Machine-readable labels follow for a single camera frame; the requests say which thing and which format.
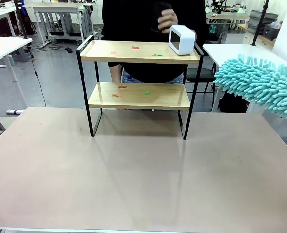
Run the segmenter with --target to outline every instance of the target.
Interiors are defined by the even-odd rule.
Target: black basket
[[[274,40],[279,34],[280,28],[272,28],[270,25],[265,25],[263,36],[269,40]]]

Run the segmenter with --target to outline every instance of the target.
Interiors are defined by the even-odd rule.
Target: blue jeans
[[[130,76],[130,74],[127,73],[125,70],[123,72],[122,82],[123,83],[143,83],[142,81],[139,81],[138,79],[135,79],[132,76]],[[182,84],[182,83],[183,83],[183,74],[179,75],[174,80],[171,80],[164,84]]]

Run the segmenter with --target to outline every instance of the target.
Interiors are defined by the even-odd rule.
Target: hand
[[[176,13],[172,9],[166,9],[162,11],[162,16],[158,18],[158,29],[163,34],[170,33],[170,27],[178,24],[178,18]]]

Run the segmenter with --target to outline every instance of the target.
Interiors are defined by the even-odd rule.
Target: black pole
[[[265,13],[266,13],[266,10],[268,9],[268,6],[269,6],[269,1],[270,0],[266,0],[264,6],[263,6],[263,12],[262,12],[262,16],[260,18],[260,22],[259,22],[259,25],[258,25],[258,28],[256,29],[256,32],[255,32],[255,35],[254,35],[254,38],[253,38],[253,42],[251,45],[255,46],[255,43],[256,43],[256,40],[260,34],[260,29],[261,29],[261,26],[262,26],[262,23],[263,23],[263,20],[264,20],[264,17],[265,17]]]
[[[16,13],[17,13],[17,17],[18,17],[18,20],[19,20],[19,22],[17,22],[17,24],[20,23],[20,27],[21,27],[21,30],[22,30],[23,38],[27,39],[26,29],[25,29],[25,27],[23,26],[23,23],[22,23],[22,17],[21,17],[21,13],[20,13],[20,9],[19,9],[19,5],[18,5],[17,0],[14,0],[14,4],[15,4],[15,7],[16,7]]]

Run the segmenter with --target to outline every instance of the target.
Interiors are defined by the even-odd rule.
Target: white digital clock
[[[195,40],[195,32],[184,25],[173,25],[170,28],[169,45],[178,55],[190,55]]]

